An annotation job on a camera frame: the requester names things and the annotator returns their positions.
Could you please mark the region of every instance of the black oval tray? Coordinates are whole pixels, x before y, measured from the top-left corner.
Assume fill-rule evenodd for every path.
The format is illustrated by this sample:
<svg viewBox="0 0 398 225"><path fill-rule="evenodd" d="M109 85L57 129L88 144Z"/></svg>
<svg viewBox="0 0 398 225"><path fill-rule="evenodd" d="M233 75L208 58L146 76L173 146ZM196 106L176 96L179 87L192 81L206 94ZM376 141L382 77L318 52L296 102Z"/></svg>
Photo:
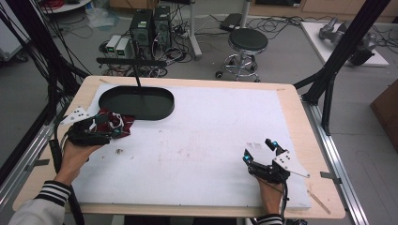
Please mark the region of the black oval tray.
<svg viewBox="0 0 398 225"><path fill-rule="evenodd" d="M173 112L175 100L164 88L117 86L100 96L99 107L137 120L161 120Z"/></svg>

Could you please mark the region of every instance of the white plastic part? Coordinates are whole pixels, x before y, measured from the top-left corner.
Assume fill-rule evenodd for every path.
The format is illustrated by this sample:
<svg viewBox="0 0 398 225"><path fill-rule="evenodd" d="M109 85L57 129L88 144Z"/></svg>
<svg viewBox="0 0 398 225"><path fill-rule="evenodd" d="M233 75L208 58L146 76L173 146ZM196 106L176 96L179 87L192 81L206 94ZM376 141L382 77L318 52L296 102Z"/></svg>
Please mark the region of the white plastic part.
<svg viewBox="0 0 398 225"><path fill-rule="evenodd" d="M305 168L299 163L296 156L290 154L289 151L286 151L276 158L273 159L278 165L280 165L285 170L295 173L304 177L309 178L310 174L305 170Z"/></svg>
<svg viewBox="0 0 398 225"><path fill-rule="evenodd" d="M67 125L71 123L76 123L86 118L91 117L81 106L78 106L73 112L71 112L67 118L65 118L59 125Z"/></svg>

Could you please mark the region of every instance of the tiled floor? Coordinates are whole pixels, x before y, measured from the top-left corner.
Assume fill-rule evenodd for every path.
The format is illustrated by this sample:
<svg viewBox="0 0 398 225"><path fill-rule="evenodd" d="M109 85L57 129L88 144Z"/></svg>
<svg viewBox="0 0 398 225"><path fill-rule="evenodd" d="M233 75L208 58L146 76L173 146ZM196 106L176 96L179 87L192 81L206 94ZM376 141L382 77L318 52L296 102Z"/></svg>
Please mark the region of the tiled floor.
<svg viewBox="0 0 398 225"><path fill-rule="evenodd" d="M83 14L67 14L62 20L67 23L82 17ZM197 19L198 27L209 20L212 19ZM87 19L73 25L74 28L82 27L73 32L84 38L67 34L66 41L93 74L101 74L104 67L99 68L95 61L96 57L101 56L99 45L109 39L111 34L125 33L130 21L122 19L117 20L117 25L112 28L94 28L92 35L90 29L85 27L86 23ZM217 26L210 22L207 27ZM396 32L393 34L397 37L398 28L394 29ZM217 28L206 31L220 32ZM228 46L227 35L197 36L197 39L203 58L168 67L166 78L216 80L214 74L223 59L234 52ZM388 49L377 50L390 63L388 67L343 67L339 72L333 95L330 131L370 224L397 224L398 176L395 172L398 171L398 154L369 104L398 79L398 57ZM303 31L290 26L271 40L268 49L256 60L263 83L296 83L322 67L321 60ZM2 119L1 123L2 127L10 128L0 131L2 153L5 153L0 157L1 165L44 106L46 83L34 70L32 62L6 65L0 68L0 73L0 115L9 118ZM233 81L235 78L225 75L222 79ZM298 92L303 94L307 89L304 87ZM9 204L0 213L0 224L6 224L11 214ZM86 220L87 224L111 224L112 217L87 215ZM188 220L176 219L175 224L184 224L184 221ZM341 220L309 221L310 224L351 224L349 216ZM70 215L67 216L67 224L72 224Z"/></svg>

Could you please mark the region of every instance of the cardboard box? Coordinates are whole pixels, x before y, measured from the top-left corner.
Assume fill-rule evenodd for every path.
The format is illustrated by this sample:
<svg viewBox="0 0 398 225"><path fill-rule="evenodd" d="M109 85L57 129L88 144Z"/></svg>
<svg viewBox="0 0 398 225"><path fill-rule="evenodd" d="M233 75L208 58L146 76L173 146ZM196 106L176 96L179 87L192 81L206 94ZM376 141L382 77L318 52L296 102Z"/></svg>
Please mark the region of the cardboard box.
<svg viewBox="0 0 398 225"><path fill-rule="evenodd" d="M398 152L398 80L372 102L371 108Z"/></svg>
<svg viewBox="0 0 398 225"><path fill-rule="evenodd" d="M159 0L110 0L111 8L155 8Z"/></svg>

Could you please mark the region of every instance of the black vertical post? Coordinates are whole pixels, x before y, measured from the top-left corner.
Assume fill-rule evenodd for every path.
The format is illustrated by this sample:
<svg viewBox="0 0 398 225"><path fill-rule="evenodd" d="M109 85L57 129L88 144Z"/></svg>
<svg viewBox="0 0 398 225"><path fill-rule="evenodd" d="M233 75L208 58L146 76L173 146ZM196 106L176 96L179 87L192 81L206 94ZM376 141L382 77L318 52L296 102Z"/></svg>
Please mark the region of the black vertical post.
<svg viewBox="0 0 398 225"><path fill-rule="evenodd" d="M355 52L357 45L389 4L390 0L367 0L354 21L346 30L343 38L334 49L325 65L313 76L295 83L297 89L313 83L310 90L302 96L304 101L317 105L319 98L326 91L322 112L322 128L330 135L329 118L334 80L344 63Z"/></svg>

